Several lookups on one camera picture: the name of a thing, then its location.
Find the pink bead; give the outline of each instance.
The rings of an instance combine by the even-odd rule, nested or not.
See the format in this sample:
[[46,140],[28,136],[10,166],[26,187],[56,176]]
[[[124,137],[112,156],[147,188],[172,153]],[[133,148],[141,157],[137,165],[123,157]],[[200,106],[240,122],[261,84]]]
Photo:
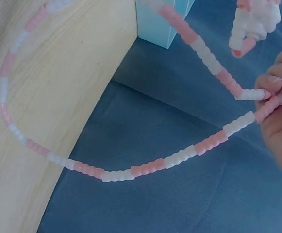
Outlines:
[[4,57],[3,64],[0,67],[0,77],[4,78],[7,77],[14,62],[16,59],[17,55],[11,53],[10,51],[7,52],[7,55]]
[[131,174],[134,177],[138,177],[141,175],[147,175],[149,173],[154,173],[156,171],[160,171],[165,169],[165,163],[162,158],[155,160],[154,162],[150,162],[148,164],[142,164],[140,166],[131,167]]
[[186,44],[189,45],[198,40],[196,32],[189,27],[184,18],[170,4],[164,5],[160,10],[160,14],[175,28]]
[[159,13],[167,21],[169,21],[170,19],[173,18],[174,15],[176,15],[176,11],[174,10],[174,8],[170,4],[164,5],[160,9]]
[[49,15],[50,13],[46,10],[46,4],[42,5],[25,25],[25,30],[32,32],[43,20],[47,19]]
[[75,171],[81,172],[82,174],[94,176],[97,179],[102,179],[102,175],[104,172],[104,169],[102,168],[96,168],[94,166],[89,166],[88,164],[83,164],[79,161],[76,161],[74,163],[73,169]]
[[252,0],[238,0],[237,7],[243,9],[245,8],[247,11],[251,11],[253,2]]
[[266,89],[264,89],[264,92],[265,92],[265,97],[264,97],[265,100],[269,99],[274,95],[274,93],[267,91]]
[[191,28],[187,29],[187,31],[183,32],[180,35],[183,41],[188,45],[193,44],[194,42],[198,40],[198,35]]
[[42,155],[45,158],[48,155],[48,153],[50,152],[49,149],[41,146],[40,144],[38,144],[37,142],[34,142],[33,140],[29,138],[26,140],[26,147],[34,150],[36,153]]
[[76,161],[76,162],[74,163],[74,165],[73,165],[73,170],[74,170],[74,171],[81,172],[81,170],[82,170],[82,164],[83,164],[83,163],[81,163],[81,162],[79,162],[79,161]]
[[0,103],[0,114],[3,117],[3,120],[5,121],[6,125],[11,125],[12,121],[8,115],[8,110],[6,104]]
[[216,75],[220,82],[233,94],[233,96],[240,97],[242,94],[242,87],[236,82],[230,73],[223,67],[222,71]]
[[256,40],[253,37],[247,37],[243,40],[241,51],[232,50],[232,54],[236,58],[242,58],[248,52],[250,52],[256,45]]
[[277,96],[271,97],[271,99],[264,104],[258,111],[254,113],[257,123],[262,123],[263,120],[268,117],[278,106],[280,105],[280,99]]
[[104,173],[104,169],[102,169],[102,168],[95,168],[95,170],[94,170],[94,177],[101,180],[103,173]]
[[201,156],[206,151],[211,150],[213,147],[217,147],[219,144],[226,142],[227,140],[228,137],[226,136],[225,131],[221,130],[209,138],[204,139],[202,142],[197,143],[194,147],[197,155]]

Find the fingernail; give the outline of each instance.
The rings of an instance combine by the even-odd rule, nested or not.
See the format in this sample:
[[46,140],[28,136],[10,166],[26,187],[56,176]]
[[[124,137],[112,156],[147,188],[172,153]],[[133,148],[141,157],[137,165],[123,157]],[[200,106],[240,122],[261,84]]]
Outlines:
[[270,83],[276,83],[280,80],[282,80],[282,79],[279,78],[279,77],[276,77],[276,76],[268,76],[267,77],[267,81],[270,82]]

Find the light wood grain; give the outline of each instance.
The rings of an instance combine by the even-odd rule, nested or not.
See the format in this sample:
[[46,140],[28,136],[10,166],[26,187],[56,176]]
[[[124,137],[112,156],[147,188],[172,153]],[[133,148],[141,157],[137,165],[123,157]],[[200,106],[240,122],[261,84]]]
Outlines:
[[[0,64],[42,4],[0,0]],[[8,95],[14,123],[68,157],[136,38],[134,0],[84,0],[51,16],[21,49]],[[24,148],[0,118],[0,233],[35,233],[62,168]]]

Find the blue fabric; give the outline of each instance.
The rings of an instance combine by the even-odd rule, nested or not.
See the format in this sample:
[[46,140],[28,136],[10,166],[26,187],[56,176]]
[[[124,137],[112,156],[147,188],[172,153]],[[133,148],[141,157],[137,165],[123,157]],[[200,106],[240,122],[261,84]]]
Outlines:
[[[237,60],[228,48],[234,7],[231,0],[199,0],[187,21],[252,88],[281,50],[282,22]],[[137,40],[71,158],[127,169],[195,144],[253,109],[235,101],[178,36],[169,50]],[[38,233],[87,232],[282,233],[282,173],[256,124],[204,156],[134,181],[102,183],[65,169]]]

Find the wooden surface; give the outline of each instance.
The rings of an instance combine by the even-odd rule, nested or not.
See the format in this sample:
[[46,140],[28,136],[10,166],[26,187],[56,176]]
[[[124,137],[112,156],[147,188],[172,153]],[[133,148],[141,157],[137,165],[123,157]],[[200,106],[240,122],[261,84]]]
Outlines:
[[[0,64],[40,0],[0,0]],[[136,38],[134,0],[84,0],[21,49],[8,106],[30,138],[68,157]],[[0,233],[35,233],[62,169],[24,148],[0,118]]]

